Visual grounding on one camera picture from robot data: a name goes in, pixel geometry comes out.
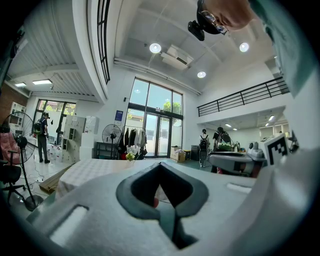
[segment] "black railing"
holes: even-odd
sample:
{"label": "black railing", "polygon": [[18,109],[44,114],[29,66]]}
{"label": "black railing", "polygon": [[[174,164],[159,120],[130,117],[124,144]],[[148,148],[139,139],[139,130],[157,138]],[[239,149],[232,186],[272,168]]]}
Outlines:
{"label": "black railing", "polygon": [[283,77],[279,77],[211,101],[197,108],[199,117],[201,117],[287,93],[289,93],[288,86]]}
{"label": "black railing", "polygon": [[97,29],[98,29],[98,45],[99,56],[103,71],[105,83],[110,81],[108,58],[107,58],[107,21],[109,12],[110,0],[99,0],[98,15],[97,15]]}

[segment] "brown wall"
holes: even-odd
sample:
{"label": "brown wall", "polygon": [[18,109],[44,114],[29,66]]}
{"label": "brown wall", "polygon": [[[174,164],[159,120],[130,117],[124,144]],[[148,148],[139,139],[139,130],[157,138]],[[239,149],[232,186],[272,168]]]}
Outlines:
{"label": "brown wall", "polygon": [[7,116],[10,115],[12,102],[16,102],[24,107],[27,106],[28,98],[21,93],[12,89],[7,84],[2,85],[2,94],[0,96],[0,124],[4,122]]}

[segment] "blue poster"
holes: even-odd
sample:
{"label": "blue poster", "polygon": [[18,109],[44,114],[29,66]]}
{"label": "blue poster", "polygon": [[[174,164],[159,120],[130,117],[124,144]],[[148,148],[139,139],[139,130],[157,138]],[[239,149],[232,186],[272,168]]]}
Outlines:
{"label": "blue poster", "polygon": [[115,113],[115,121],[122,121],[122,116],[124,115],[123,111],[117,110]]}

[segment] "round ceiling light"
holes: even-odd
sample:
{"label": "round ceiling light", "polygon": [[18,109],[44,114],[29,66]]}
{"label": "round ceiling light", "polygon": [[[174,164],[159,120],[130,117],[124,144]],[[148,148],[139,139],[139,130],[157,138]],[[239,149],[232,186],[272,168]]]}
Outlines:
{"label": "round ceiling light", "polygon": [[158,43],[153,43],[150,45],[150,51],[154,54],[158,54],[161,52],[161,46]]}
{"label": "round ceiling light", "polygon": [[249,50],[249,44],[246,42],[243,42],[242,44],[240,44],[240,51],[245,53],[246,51]]}
{"label": "round ceiling light", "polygon": [[206,77],[206,72],[204,72],[204,71],[200,71],[199,73],[198,73],[198,78],[204,78],[204,77]]}

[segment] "teal shirt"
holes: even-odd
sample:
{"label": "teal shirt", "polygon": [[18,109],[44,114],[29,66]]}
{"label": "teal shirt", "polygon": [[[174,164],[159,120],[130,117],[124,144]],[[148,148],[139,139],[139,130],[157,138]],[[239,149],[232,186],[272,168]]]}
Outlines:
{"label": "teal shirt", "polygon": [[317,57],[297,22],[273,0],[249,0],[272,40],[276,63],[293,97],[303,88],[315,68]]}

